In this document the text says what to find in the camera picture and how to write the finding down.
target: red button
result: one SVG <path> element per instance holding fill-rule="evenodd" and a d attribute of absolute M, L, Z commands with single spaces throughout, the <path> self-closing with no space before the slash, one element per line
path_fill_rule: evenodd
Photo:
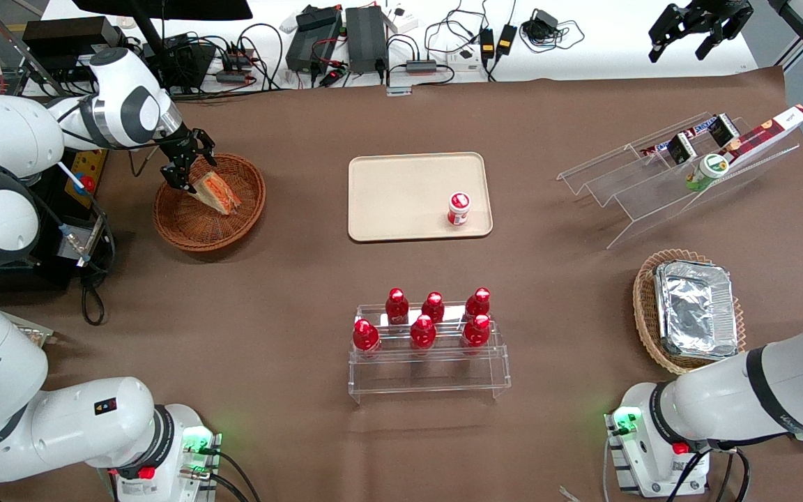
<path fill-rule="evenodd" d="M 79 178 L 79 182 L 82 183 L 83 187 L 86 187 L 86 191 L 91 193 L 95 191 L 95 179 L 91 176 L 83 176 Z"/>

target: foil lid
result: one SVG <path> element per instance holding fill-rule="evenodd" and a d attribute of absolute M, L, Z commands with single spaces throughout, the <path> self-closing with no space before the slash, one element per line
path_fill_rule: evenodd
<path fill-rule="evenodd" d="M 667 352 L 713 361 L 739 352 L 727 270 L 675 260 L 656 267 L 655 279 L 659 331 Z"/>

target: clear acrylic shelf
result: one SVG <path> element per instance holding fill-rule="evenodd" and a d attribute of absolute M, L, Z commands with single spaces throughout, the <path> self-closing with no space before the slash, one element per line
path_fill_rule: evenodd
<path fill-rule="evenodd" d="M 436 343 L 426 351 L 411 349 L 411 322 L 420 315 L 420 308 L 408 311 L 407 325 L 392 326 L 386 321 L 385 306 L 359 305 L 355 321 L 370 321 L 380 333 L 381 347 L 376 353 L 365 353 L 350 341 L 349 395 L 359 404 L 366 394 L 399 392 L 490 390 L 494 397 L 500 396 L 510 388 L 507 345 L 491 317 L 488 343 L 463 349 L 464 305 L 445 302 L 443 321 L 436 324 Z"/>
<path fill-rule="evenodd" d="M 606 249 L 756 180 L 776 165 L 781 157 L 787 156 L 799 146 L 797 140 L 791 139 L 790 134 L 777 137 L 753 153 L 752 161 L 736 165 L 729 174 L 714 181 L 701 192 L 689 190 L 686 187 L 686 177 L 704 155 L 720 150 L 708 130 L 689 140 L 698 155 L 694 161 L 677 165 L 667 150 L 651 155 L 641 153 L 641 150 L 664 143 L 680 131 L 705 123 L 711 117 L 708 112 L 696 115 L 628 143 L 621 149 L 568 169 L 557 177 L 558 181 L 566 181 L 575 195 L 588 190 L 600 207 L 614 203 L 612 206 L 624 211 L 630 222 Z M 749 127 L 742 118 L 733 120 L 733 124 L 740 134 L 749 132 L 754 127 Z"/>

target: white desk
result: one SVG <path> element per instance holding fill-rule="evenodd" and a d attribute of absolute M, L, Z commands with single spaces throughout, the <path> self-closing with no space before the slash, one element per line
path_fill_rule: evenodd
<path fill-rule="evenodd" d="M 328 3 L 318 3 L 313 0 L 283 0 L 257 2 L 248 0 L 254 19 L 239 20 L 238 22 L 194 22 L 194 20 L 167 20 L 166 36 L 178 35 L 189 31 L 195 31 L 200 36 L 219 35 L 229 40 L 236 40 L 240 32 L 255 22 L 265 22 L 273 26 L 279 26 L 287 16 L 295 10 L 300 10 L 309 3 L 315 6 L 327 6 Z M 360 6 L 363 0 L 343 3 L 344 7 Z M 395 0 L 382 0 L 381 3 L 388 2 L 394 6 Z M 513 13 L 513 25 L 519 26 L 527 20 L 534 8 L 547 10 L 561 22 L 562 20 L 576 20 L 581 27 L 584 35 L 583 42 L 570 50 L 554 50 L 544 54 L 533 54 L 525 45 L 522 39 L 517 36 L 513 42 L 510 55 L 507 55 L 498 64 L 494 71 L 497 80 L 530 80 L 547 77 L 547 79 L 570 80 L 570 79 L 643 79 L 644 77 L 698 77 L 698 76 L 717 76 L 732 75 L 742 71 L 755 70 L 758 64 L 755 63 L 748 45 L 740 35 L 735 40 L 724 41 L 711 51 L 708 58 L 704 61 L 697 61 L 694 51 L 700 45 L 704 36 L 693 35 L 686 39 L 670 45 L 662 55 L 659 63 L 650 63 L 648 54 L 650 53 L 650 37 L 647 34 L 652 23 L 659 18 L 659 14 L 670 3 L 670 0 L 537 0 L 536 2 L 526 2 L 517 0 L 516 10 Z M 495 40 L 500 35 L 500 29 L 510 16 L 512 0 L 487 0 L 485 10 L 491 28 L 494 29 Z M 405 3 L 407 10 L 417 14 L 420 18 L 420 26 L 407 34 L 414 37 L 420 45 L 421 55 L 425 55 L 423 47 L 424 30 L 428 24 L 439 22 L 443 19 L 450 9 L 457 5 L 455 0 L 408 0 Z M 480 12 L 480 0 L 463 0 L 462 9 L 475 10 Z M 98 15 L 87 13 L 80 10 L 71 0 L 51 0 L 43 20 L 63 19 L 75 17 L 87 17 Z M 108 16 L 111 23 L 116 25 L 117 18 Z M 459 20 L 469 31 L 477 33 L 479 27 L 478 16 L 455 14 L 452 19 Z M 160 28 L 159 20 L 154 20 L 154 26 Z M 144 39 L 138 28 L 128 29 L 128 35 Z M 259 51 L 264 57 L 268 67 L 274 68 L 278 63 L 278 44 L 274 32 L 268 28 L 260 26 L 247 32 L 250 38 L 256 43 Z M 286 35 L 281 33 L 284 41 L 284 51 L 290 45 L 293 34 Z M 443 26 L 440 35 L 434 38 L 431 47 L 458 47 L 458 38 L 450 34 L 446 26 Z M 334 59 L 347 59 L 345 47 L 338 47 L 334 53 Z M 404 44 L 393 43 L 390 59 L 394 66 L 404 63 L 410 57 L 410 49 Z M 439 63 L 444 62 L 442 54 L 434 54 Z M 297 87 L 295 75 L 288 79 L 286 64 L 281 63 L 281 70 L 278 70 L 276 82 L 280 86 L 289 86 L 291 89 Z M 219 69 L 214 63 L 213 73 Z M 396 70 L 392 74 L 393 85 L 407 85 L 416 82 L 428 82 L 428 80 L 445 79 L 445 74 L 437 74 L 432 77 L 408 77 L 404 71 Z M 209 82 L 204 83 L 204 90 L 216 91 L 231 89 L 232 86 L 221 85 L 215 82 L 214 77 L 207 77 Z M 309 80 L 303 75 L 304 84 L 307 88 Z M 455 77 L 455 82 L 485 82 L 484 73 L 459 73 Z M 379 78 L 376 73 L 365 74 L 361 77 L 353 77 L 348 83 L 349 86 L 376 85 Z"/>

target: wicker basket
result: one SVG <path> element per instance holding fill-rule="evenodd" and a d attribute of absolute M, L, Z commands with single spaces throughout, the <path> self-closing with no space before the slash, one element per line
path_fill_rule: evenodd
<path fill-rule="evenodd" d="M 673 374 L 686 374 L 696 368 L 710 365 L 714 361 L 695 357 L 672 356 L 663 348 L 659 336 L 659 309 L 656 308 L 656 280 L 654 271 L 657 266 L 671 260 L 698 261 L 712 264 L 711 260 L 701 254 L 685 249 L 666 249 L 644 261 L 634 280 L 634 320 L 640 341 L 657 363 Z M 736 333 L 739 337 L 739 351 L 745 350 L 745 323 L 742 321 L 742 308 L 739 300 L 733 299 L 733 315 L 736 317 Z"/>
<path fill-rule="evenodd" d="M 204 157 L 191 165 L 191 182 L 209 171 L 219 174 L 231 187 L 241 204 L 237 213 L 221 214 L 163 183 L 153 202 L 153 224 L 160 237 L 184 251 L 205 252 L 225 248 L 250 231 L 265 206 L 265 182 L 259 170 L 243 157 L 217 153 L 216 166 Z"/>

